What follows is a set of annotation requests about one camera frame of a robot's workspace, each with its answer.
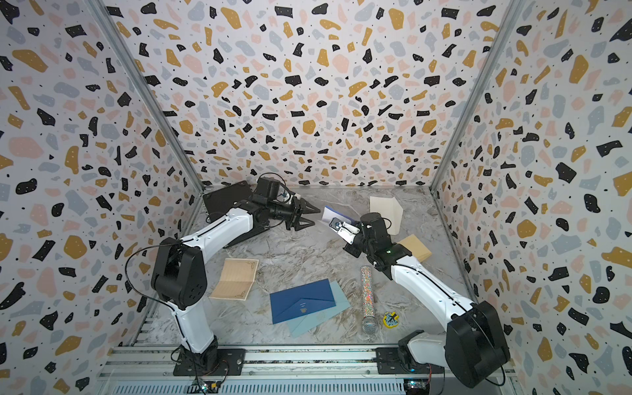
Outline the white blue-bordered letter paper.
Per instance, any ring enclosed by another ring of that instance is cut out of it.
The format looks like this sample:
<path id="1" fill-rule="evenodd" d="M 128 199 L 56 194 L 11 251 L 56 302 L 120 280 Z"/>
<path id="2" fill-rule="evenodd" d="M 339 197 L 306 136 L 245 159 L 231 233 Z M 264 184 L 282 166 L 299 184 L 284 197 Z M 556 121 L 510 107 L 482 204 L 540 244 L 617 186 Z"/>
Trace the white blue-bordered letter paper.
<path id="1" fill-rule="evenodd" d="M 328 225 L 331 229 L 338 231 L 342 228 L 347 228 L 352 225 L 352 219 L 336 212 L 331 207 L 326 206 L 323 211 L 321 222 Z"/>

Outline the cream white envelope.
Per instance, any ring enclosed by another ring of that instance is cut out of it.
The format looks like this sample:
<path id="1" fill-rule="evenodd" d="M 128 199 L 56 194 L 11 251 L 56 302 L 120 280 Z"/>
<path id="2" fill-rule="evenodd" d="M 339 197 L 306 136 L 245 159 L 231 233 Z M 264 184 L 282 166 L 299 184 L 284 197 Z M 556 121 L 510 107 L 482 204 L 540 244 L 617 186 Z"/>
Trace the cream white envelope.
<path id="1" fill-rule="evenodd" d="M 395 197 L 370 197 L 370 211 L 388 219 L 388 233 L 398 235 L 403 220 L 403 208 Z"/>

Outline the yellow envelope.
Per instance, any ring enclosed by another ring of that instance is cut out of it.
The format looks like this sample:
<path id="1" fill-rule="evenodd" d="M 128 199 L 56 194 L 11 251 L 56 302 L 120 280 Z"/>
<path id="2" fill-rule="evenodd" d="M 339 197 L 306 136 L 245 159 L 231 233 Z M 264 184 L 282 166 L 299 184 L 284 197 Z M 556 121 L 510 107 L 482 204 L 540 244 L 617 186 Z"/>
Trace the yellow envelope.
<path id="1" fill-rule="evenodd" d="M 411 255 L 420 263 L 423 263 L 432 255 L 430 249 L 427 248 L 415 235 L 409 235 L 398 243 L 409 250 Z"/>

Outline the dark blue envelope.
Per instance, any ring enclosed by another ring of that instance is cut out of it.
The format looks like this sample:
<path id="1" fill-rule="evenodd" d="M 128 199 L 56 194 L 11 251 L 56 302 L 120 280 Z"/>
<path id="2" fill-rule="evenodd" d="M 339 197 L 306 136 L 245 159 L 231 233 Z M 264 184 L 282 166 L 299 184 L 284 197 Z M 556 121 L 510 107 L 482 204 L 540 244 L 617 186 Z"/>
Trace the dark blue envelope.
<path id="1" fill-rule="evenodd" d="M 329 280 L 311 282 L 270 295 L 273 324 L 304 317 L 336 305 Z"/>

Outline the beige letter paper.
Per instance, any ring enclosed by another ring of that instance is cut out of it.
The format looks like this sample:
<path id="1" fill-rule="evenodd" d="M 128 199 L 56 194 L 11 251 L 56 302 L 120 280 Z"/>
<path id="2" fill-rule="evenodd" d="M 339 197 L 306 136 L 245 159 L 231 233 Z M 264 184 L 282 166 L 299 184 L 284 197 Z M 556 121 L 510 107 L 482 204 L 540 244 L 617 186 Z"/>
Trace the beige letter paper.
<path id="1" fill-rule="evenodd" d="M 246 301 L 255 282 L 258 264 L 257 259 L 227 258 L 219 283 L 210 297 L 217 300 Z"/>

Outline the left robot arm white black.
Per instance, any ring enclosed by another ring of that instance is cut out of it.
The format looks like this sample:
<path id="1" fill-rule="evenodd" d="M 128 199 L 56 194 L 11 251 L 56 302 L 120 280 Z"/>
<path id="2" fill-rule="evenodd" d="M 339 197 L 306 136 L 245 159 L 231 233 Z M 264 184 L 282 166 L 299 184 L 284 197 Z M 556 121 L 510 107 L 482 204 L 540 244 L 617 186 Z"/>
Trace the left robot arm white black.
<path id="1" fill-rule="evenodd" d="M 228 210 L 206 227 L 182 240 L 164 239 L 156 255 L 151 288 L 167 305 L 181 335 L 184 356 L 209 368 L 217 363 L 218 342 L 203 307 L 207 292 L 206 263 L 231 244 L 248 240 L 269 228 L 271 220 L 288 230 L 314 225 L 306 215 L 320 210 L 295 194 L 279 179 L 261 177 L 248 197 L 233 200 Z"/>

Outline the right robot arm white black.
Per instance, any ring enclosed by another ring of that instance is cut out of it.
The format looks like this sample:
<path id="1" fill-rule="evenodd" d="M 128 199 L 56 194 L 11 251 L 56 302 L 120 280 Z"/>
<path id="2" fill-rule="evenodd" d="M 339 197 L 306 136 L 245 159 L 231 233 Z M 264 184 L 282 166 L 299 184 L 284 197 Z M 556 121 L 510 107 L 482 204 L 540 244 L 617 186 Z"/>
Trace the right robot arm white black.
<path id="1" fill-rule="evenodd" d="M 475 303 L 428 271 L 401 243 L 394 243 L 385 219 L 378 212 L 358 222 L 331 220 L 330 228 L 346 242 L 344 250 L 403 286 L 439 321 L 444 334 L 423 330 L 398 342 L 398 362 L 403 370 L 441 366 L 464 386 L 475 388 L 510 359 L 510 350 L 496 309 L 488 302 Z"/>

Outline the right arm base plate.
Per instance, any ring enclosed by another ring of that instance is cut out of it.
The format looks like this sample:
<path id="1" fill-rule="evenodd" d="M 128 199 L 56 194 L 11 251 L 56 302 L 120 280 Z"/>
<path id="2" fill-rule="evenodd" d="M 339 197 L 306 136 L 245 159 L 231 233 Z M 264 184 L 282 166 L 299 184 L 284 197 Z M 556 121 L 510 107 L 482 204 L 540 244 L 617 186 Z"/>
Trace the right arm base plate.
<path id="1" fill-rule="evenodd" d="M 397 347 L 378 347 L 375 360 L 380 375 L 429 375 L 444 373 L 444 367 L 432 364 L 418 364 L 405 361 Z"/>

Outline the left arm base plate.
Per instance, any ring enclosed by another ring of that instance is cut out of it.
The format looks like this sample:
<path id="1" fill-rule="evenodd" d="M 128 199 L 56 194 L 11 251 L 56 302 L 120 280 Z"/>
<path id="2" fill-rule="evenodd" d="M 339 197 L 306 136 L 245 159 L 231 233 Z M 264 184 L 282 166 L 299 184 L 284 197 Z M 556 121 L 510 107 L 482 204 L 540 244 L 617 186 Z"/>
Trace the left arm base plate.
<path id="1" fill-rule="evenodd" d="M 240 376 L 246 350 L 241 348 L 212 348 L 202 354 L 194 354 L 178 348 L 173 375 L 176 377 Z"/>

